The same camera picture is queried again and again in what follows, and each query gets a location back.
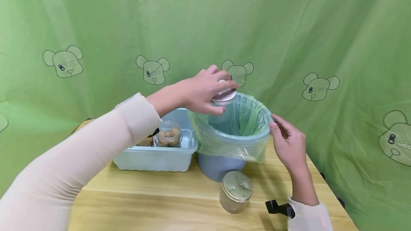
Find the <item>long sleeve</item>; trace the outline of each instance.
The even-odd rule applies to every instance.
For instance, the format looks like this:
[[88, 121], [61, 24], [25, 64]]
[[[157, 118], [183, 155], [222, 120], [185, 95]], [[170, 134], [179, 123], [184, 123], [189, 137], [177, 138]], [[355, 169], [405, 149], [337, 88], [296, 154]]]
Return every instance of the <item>long sleeve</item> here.
[[295, 212], [295, 217], [288, 220], [289, 231], [333, 231], [327, 208], [321, 202], [308, 206], [288, 198], [288, 203]]
[[0, 230], [66, 231], [81, 189], [160, 122], [154, 107], [136, 94], [39, 156], [0, 200]]

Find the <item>blue trash can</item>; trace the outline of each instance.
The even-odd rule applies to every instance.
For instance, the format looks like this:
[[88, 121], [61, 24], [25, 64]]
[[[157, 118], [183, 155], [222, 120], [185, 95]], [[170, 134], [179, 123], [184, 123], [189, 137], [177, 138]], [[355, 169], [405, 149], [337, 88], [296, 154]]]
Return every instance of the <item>blue trash can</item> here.
[[198, 165], [209, 179], [222, 182], [225, 174], [230, 171], [242, 171], [247, 161], [224, 156], [198, 154]]
[[270, 111], [254, 97], [237, 93], [220, 117], [189, 112], [199, 141], [201, 171], [221, 182], [229, 171], [241, 171], [247, 161], [262, 163], [270, 138]]

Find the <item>right hand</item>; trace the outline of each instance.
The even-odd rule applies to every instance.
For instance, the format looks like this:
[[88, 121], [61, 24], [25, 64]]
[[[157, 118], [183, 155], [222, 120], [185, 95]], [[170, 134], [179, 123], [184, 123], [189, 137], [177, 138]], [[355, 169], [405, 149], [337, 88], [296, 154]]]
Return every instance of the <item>right hand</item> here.
[[275, 152], [289, 172], [307, 168], [305, 135], [283, 118], [272, 114], [276, 122], [270, 123]]

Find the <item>left hand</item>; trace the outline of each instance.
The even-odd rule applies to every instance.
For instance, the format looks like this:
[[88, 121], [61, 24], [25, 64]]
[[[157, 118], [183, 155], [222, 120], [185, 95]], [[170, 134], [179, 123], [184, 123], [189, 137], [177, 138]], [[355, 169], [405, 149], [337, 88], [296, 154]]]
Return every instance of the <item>left hand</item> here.
[[218, 71], [217, 66], [212, 65], [192, 78], [162, 88], [148, 96], [147, 100], [160, 117], [179, 107], [200, 114], [222, 115], [225, 108], [211, 105], [211, 98], [220, 91], [232, 88], [238, 88], [238, 84], [232, 80], [231, 75], [226, 71]]

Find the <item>green curtain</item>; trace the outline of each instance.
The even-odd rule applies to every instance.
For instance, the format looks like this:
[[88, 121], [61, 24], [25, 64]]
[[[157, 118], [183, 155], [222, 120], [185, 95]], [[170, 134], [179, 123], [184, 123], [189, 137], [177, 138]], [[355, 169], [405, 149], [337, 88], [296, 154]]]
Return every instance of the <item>green curtain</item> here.
[[360, 230], [407, 230], [410, 5], [0, 0], [0, 193], [81, 121], [216, 64], [306, 134]]

